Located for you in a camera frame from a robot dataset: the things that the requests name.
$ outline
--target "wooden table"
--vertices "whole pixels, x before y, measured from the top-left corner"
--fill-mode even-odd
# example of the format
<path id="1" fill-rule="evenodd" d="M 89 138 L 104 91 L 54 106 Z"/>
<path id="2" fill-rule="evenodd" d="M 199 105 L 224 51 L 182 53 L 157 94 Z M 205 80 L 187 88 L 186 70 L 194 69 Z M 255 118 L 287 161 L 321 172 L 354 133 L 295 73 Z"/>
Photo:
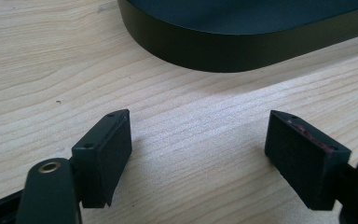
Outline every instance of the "wooden table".
<path id="1" fill-rule="evenodd" d="M 264 154 L 269 111 L 296 114 L 358 162 L 358 38 L 251 72 L 151 55 L 116 1 L 0 0 L 0 198 L 103 115 L 131 111 L 133 152 L 84 223 L 337 223 L 312 212 Z"/>

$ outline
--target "light wood surface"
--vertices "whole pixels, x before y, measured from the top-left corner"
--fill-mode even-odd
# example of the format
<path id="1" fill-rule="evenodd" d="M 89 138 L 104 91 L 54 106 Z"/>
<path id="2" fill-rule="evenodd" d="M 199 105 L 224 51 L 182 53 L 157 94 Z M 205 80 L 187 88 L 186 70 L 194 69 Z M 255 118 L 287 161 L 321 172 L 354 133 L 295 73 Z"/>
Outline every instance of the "light wood surface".
<path id="1" fill-rule="evenodd" d="M 0 0 L 0 198 L 37 162 L 71 156 L 103 115 L 131 111 L 133 152 L 88 223 L 338 223 L 264 155 L 269 111 L 296 114 L 358 162 L 358 38 L 251 72 L 163 62 L 116 1 Z"/>

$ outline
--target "black base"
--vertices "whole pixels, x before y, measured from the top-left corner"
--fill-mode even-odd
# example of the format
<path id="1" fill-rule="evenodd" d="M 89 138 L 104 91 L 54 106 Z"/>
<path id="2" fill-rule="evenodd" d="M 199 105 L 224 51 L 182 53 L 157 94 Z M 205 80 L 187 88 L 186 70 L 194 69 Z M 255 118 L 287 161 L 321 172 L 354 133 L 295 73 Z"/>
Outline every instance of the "black base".
<path id="1" fill-rule="evenodd" d="M 209 72 L 279 63 L 358 36 L 358 0 L 118 0 L 132 37 L 162 60 Z"/>

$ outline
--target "black tray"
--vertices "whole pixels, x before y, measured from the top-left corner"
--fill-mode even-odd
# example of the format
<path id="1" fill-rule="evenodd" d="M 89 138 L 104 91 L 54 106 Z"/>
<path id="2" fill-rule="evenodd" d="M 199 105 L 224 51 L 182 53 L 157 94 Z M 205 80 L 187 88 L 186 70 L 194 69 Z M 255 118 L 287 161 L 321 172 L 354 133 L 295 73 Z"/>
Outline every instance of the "black tray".
<path id="1" fill-rule="evenodd" d="M 358 36 L 358 0 L 118 0 L 132 37 L 192 69 L 240 72 Z"/>

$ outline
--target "black clamp jaw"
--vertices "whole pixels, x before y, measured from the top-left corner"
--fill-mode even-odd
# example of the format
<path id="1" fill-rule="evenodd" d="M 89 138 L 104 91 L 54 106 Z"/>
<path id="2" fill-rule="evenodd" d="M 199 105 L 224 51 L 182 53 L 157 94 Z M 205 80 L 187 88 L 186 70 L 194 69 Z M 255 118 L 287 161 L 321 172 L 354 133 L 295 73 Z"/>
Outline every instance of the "black clamp jaw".
<path id="1" fill-rule="evenodd" d="M 130 111 L 107 114 L 72 147 L 70 160 L 31 168 L 24 190 L 0 200 L 0 223 L 81 223 L 80 202 L 111 205 L 131 152 Z"/>
<path id="2" fill-rule="evenodd" d="M 358 165 L 348 165 L 351 151 L 305 120 L 271 111 L 266 155 L 312 210 L 343 207 L 340 223 L 358 224 Z"/>

